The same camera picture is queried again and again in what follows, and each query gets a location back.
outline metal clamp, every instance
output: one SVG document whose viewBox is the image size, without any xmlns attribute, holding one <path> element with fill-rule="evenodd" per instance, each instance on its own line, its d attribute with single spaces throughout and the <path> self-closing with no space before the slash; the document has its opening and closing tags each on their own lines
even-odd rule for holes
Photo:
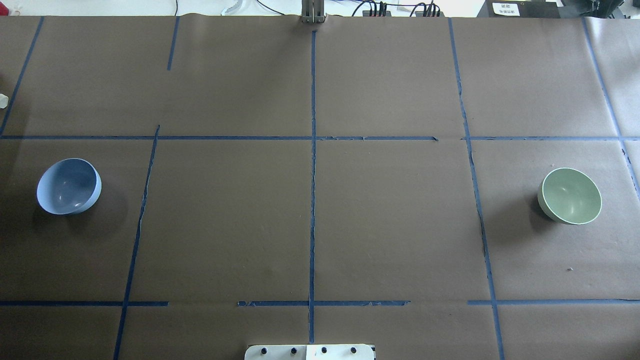
<svg viewBox="0 0 640 360">
<path fill-rule="evenodd" d="M 324 22 L 324 0 L 302 0 L 302 22 Z"/>
</svg>

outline black device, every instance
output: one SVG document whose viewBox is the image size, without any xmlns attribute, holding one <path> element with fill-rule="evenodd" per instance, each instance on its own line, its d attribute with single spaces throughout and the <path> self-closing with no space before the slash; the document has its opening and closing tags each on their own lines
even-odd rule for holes
<svg viewBox="0 0 640 360">
<path fill-rule="evenodd" d="M 560 19 L 558 5 L 545 1 L 486 0 L 477 17 L 541 17 Z"/>
</svg>

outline bowl rim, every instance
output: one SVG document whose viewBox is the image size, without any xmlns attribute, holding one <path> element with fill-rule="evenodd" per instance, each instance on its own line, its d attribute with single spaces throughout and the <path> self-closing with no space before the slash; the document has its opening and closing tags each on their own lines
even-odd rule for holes
<svg viewBox="0 0 640 360">
<path fill-rule="evenodd" d="M 95 174 L 95 179 L 94 179 L 94 181 L 93 181 L 93 191 L 92 191 L 92 195 L 93 195 L 93 193 L 95 193 L 95 188 L 96 188 L 96 186 L 98 185 L 98 177 L 99 177 L 99 175 L 98 175 L 98 170 L 96 170 L 96 169 L 95 169 L 95 167 L 93 166 L 93 164 L 91 164 L 89 161 L 86 161 L 85 159 L 81 159 L 81 158 L 67 158 L 67 159 L 62 159 L 62 160 L 60 160 L 60 161 L 57 161 L 57 162 L 53 163 L 50 167 L 48 167 L 48 168 L 47 168 L 47 170 L 45 170 L 45 172 L 43 172 L 43 173 L 42 173 L 42 175 L 40 176 L 40 179 L 38 180 L 38 186 L 36 187 L 36 200 L 38 201 L 38 205 L 40 205 L 40 207 L 41 207 L 44 211 L 46 211 L 46 212 L 48 212 L 48 213 L 50 213 L 50 214 L 53 214 L 53 215 L 69 215 L 69 214 L 72 214 L 72 213 L 73 213 L 73 211 L 62 211 L 62 212 L 60 212 L 60 211 L 51 211 L 52 209 L 45 209 L 45 208 L 44 208 L 44 206 L 42 206 L 42 203 L 40 202 L 40 186 L 41 186 L 41 184 L 42 184 L 42 179 L 44 178 L 44 175 L 46 175 L 46 174 L 47 174 L 47 173 L 48 173 L 48 172 L 49 172 L 53 167 L 55 167 L 55 166 L 57 166 L 57 165 L 59 165 L 59 164 L 61 164 L 61 163 L 64 163 L 64 162 L 66 162 L 66 161 L 70 161 L 70 160 L 80 160 L 80 161 L 82 161 L 82 162 L 86 163 L 87 165 L 89 165 L 89 166 L 91 167 L 91 169 L 93 169 L 93 173 Z M 87 203 L 87 201 L 89 201 L 90 199 L 91 199 L 91 197 L 89 196 L 89 199 L 86 199 L 86 200 L 84 201 L 83 205 L 84 205 L 84 204 L 86 204 L 86 203 Z"/>
<path fill-rule="evenodd" d="M 595 186 L 596 191 L 598 192 L 598 199 L 600 200 L 600 208 L 598 209 L 598 213 L 589 221 L 586 222 L 572 222 L 569 221 L 567 219 L 565 219 L 564 217 L 561 217 L 560 215 L 558 215 L 552 208 L 551 206 L 549 206 L 549 203 L 547 202 L 547 197 L 545 196 L 545 183 L 547 182 L 547 179 L 549 178 L 549 176 L 551 174 L 553 174 L 554 172 L 558 171 L 558 170 L 572 170 L 575 171 L 577 173 L 582 174 L 582 176 L 586 177 L 587 179 L 589 179 L 589 181 L 591 181 L 591 184 L 593 184 L 593 186 Z M 542 199 L 545 201 L 545 205 L 547 206 L 547 209 L 549 209 L 549 211 L 551 211 L 551 213 L 553 215 L 555 215 L 558 219 L 562 220 L 563 222 L 566 222 L 567 224 L 571 224 L 571 225 L 584 225 L 584 224 L 588 224 L 594 220 L 596 220 L 596 218 L 598 218 L 598 216 L 600 216 L 600 212 L 602 211 L 602 194 L 600 193 L 600 189 L 598 187 L 598 185 L 595 183 L 595 181 L 590 178 L 587 174 L 581 172 L 580 170 L 574 169 L 574 168 L 570 168 L 570 167 L 559 167 L 559 168 L 555 168 L 553 170 L 551 170 L 547 176 L 545 176 L 544 180 L 542 180 L 542 183 L 540 184 L 540 188 L 541 188 L 541 192 L 542 192 Z"/>
</svg>

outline white bracket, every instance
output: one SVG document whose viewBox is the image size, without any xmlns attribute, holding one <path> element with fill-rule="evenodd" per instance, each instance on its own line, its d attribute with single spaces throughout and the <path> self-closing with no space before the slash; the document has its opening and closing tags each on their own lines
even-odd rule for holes
<svg viewBox="0 0 640 360">
<path fill-rule="evenodd" d="M 324 22 L 324 0 L 302 0 L 302 22 Z"/>
<path fill-rule="evenodd" d="M 244 360 L 376 360 L 374 349 L 366 344 L 254 345 Z"/>
</svg>

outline white label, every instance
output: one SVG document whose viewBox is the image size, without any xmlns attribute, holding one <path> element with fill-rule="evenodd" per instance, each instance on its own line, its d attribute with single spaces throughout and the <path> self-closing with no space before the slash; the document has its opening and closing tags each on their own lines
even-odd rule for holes
<svg viewBox="0 0 640 360">
<path fill-rule="evenodd" d="M 495 15 L 520 16 L 520 11 L 518 10 L 518 4 L 493 3 L 492 5 L 493 5 L 493 13 Z"/>
</svg>

